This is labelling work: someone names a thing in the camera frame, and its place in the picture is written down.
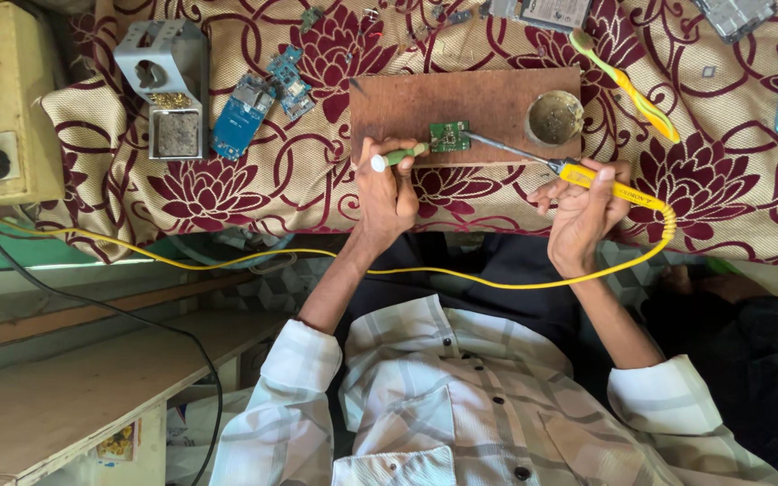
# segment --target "circuit board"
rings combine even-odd
[[[465,121],[430,124],[431,151],[455,152],[470,149],[470,138],[458,134],[460,130],[470,130],[470,123]]]
[[[302,59],[302,50],[293,46],[287,46],[283,54],[269,62],[266,67],[274,80],[280,85],[283,96],[281,107],[290,121],[296,121],[298,117],[308,113],[314,107],[314,101],[308,97],[311,86],[302,81],[296,63]]]
[[[251,74],[232,90],[212,130],[212,148],[222,158],[239,160],[275,101],[275,88]]]

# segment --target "white plaid shirt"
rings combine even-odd
[[[545,337],[438,297],[353,322],[341,386],[353,455],[332,461],[334,337],[289,321],[222,433],[232,484],[778,485],[740,447],[686,358],[611,371],[614,418]]]

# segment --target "blue circuit board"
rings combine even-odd
[[[275,88],[251,74],[242,76],[212,130],[212,148],[222,158],[239,160],[275,101]]]
[[[281,107],[290,120],[295,121],[314,107],[314,101],[308,96],[311,86],[302,81],[296,63],[302,59],[302,50],[287,46],[278,57],[269,62],[266,71],[283,89]]]

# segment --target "floral fabric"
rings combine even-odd
[[[97,75],[41,101],[61,140],[67,194],[41,205],[37,226],[79,226],[141,246],[230,225],[346,232],[359,217],[348,78],[578,64],[583,153],[631,161],[633,184],[674,207],[671,248],[778,263],[778,17],[727,46],[686,0],[593,1],[586,31],[598,54],[668,114],[682,136],[671,144],[566,35],[478,11],[447,26],[448,14],[480,3],[445,4],[434,17],[437,2],[99,0],[93,16],[72,18]],[[308,6],[323,7],[325,17],[302,34]],[[188,18],[210,39],[211,125],[241,75],[265,75],[289,44],[304,50],[298,67],[317,106],[296,122],[273,107],[236,162],[213,153],[202,162],[148,160],[147,107],[123,83],[113,49],[131,22],[164,18]],[[553,212],[538,216],[525,200],[540,182],[525,167],[414,171],[416,230],[547,235]],[[637,207],[616,237],[645,245],[661,233],[661,216]],[[127,254],[79,235],[66,241],[107,262]]]

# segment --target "green circuit board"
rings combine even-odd
[[[449,123],[430,124],[431,151],[455,152],[470,149],[470,138],[458,134],[460,130],[469,130],[470,123],[466,120]]]

